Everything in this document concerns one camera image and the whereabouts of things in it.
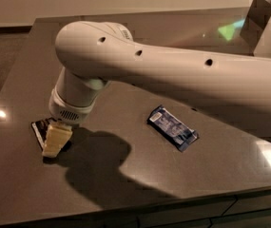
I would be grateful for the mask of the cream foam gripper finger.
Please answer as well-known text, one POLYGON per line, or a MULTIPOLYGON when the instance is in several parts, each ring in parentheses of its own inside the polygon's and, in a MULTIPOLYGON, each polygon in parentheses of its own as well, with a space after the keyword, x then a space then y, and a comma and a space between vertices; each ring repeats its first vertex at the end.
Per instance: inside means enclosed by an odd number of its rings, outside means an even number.
POLYGON ((70 125, 60 122, 51 122, 48 125, 42 155, 47 158, 56 158, 71 136, 72 127, 70 125))

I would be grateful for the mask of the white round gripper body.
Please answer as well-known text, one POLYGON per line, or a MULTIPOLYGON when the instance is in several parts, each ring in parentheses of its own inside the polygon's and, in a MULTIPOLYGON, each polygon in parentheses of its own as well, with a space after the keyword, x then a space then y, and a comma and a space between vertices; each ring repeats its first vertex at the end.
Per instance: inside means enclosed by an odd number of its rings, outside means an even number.
POLYGON ((95 103, 89 106, 73 106, 65 103, 57 93, 56 89, 51 91, 48 102, 50 115, 56 120, 65 124, 81 124, 91 112, 95 103))

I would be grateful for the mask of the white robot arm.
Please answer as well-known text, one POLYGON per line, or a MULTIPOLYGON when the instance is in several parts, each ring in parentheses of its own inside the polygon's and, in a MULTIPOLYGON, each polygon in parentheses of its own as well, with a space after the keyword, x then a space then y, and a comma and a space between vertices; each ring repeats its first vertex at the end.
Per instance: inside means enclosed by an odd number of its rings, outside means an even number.
POLYGON ((55 52, 63 69, 49 99, 54 120, 41 143, 45 157, 58 155, 111 81, 164 95, 271 142, 271 17, 253 56, 143 45, 121 24, 89 21, 64 26, 55 52))

